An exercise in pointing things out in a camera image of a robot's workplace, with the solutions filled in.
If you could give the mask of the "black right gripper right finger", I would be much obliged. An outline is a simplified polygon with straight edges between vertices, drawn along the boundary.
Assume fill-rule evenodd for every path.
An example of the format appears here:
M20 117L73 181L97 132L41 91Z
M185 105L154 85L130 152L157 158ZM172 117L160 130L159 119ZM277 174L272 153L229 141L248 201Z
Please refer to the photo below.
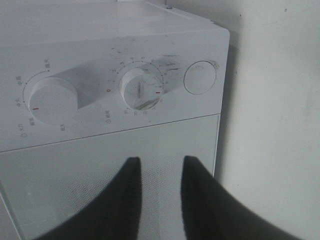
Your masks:
M188 240L295 240L229 194L195 156L183 159L183 228Z

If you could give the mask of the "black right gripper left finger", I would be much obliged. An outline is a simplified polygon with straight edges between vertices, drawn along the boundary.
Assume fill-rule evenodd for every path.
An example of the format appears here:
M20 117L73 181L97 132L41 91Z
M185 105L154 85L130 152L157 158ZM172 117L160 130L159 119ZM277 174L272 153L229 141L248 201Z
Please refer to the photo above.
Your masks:
M141 211L141 160L129 157L92 202L40 239L136 240Z

